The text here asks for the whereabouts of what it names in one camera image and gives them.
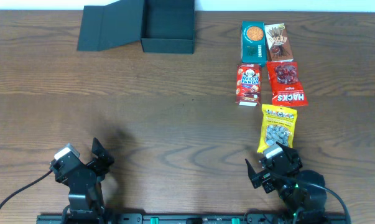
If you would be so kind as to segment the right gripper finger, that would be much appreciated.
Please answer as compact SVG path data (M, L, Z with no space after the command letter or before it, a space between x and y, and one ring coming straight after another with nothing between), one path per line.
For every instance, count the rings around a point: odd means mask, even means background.
M245 159L245 162L247 165L249 180L251 181L252 186L257 189L261 186L261 176L254 171L251 163L247 159Z
M284 154L287 156L288 160L290 162L294 161L294 160L299 160L299 154L298 154L298 151L293 149L293 148L290 148L290 147L287 147L283 144L281 144L280 142L276 142L276 144L278 146L280 146L284 152Z

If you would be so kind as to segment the yellow Hacks candy bag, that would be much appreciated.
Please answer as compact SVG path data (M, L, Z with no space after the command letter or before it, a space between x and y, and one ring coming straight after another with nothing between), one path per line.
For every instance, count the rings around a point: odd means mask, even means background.
M277 142L293 147L297 110L266 104L261 106L261 110L263 117L257 153L263 153Z

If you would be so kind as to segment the brown Pocky box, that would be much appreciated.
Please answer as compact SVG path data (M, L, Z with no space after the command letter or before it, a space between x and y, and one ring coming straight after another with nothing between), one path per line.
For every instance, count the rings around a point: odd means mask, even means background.
M294 56L284 23L265 25L266 43L271 62L292 62Z

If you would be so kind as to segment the red Hacks candy bag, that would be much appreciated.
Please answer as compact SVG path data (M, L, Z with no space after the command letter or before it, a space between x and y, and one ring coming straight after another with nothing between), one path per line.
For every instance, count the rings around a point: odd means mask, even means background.
M277 106L307 106L297 62L267 62L269 82L272 90L272 104Z

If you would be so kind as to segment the dark green gift box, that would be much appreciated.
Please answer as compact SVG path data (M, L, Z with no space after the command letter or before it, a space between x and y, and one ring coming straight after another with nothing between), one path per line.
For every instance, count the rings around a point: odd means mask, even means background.
M120 0L85 6L78 51L97 52L139 41L145 53L192 54L194 0Z

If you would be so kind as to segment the red Hello Panda box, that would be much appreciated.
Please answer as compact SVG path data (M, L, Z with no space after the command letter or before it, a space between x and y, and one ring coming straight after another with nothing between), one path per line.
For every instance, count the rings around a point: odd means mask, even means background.
M258 64L242 63L236 74L236 103L239 106L261 104L261 67Z

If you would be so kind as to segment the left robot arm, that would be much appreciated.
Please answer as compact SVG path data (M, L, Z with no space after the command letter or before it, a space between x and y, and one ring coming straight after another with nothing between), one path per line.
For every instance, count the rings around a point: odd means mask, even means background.
M91 152L95 155L88 163L80 160L80 153L68 143L50 162L55 181L69 187L69 205L63 209L61 223L106 223L101 181L114 163L114 157L93 139Z

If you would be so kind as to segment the teal Chunkies cookie box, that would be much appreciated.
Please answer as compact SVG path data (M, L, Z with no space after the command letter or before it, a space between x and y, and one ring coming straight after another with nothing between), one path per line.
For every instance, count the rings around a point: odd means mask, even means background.
M263 22L242 21L241 62L264 67L267 62L266 35Z

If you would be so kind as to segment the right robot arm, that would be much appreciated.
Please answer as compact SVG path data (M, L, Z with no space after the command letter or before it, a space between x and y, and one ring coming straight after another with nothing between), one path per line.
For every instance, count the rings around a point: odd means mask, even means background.
M297 150L277 142L263 152L259 160L263 170L255 172L246 161L248 177L256 189L278 193L287 211L275 216L271 223L321 223L325 218L326 191L324 177L303 167Z

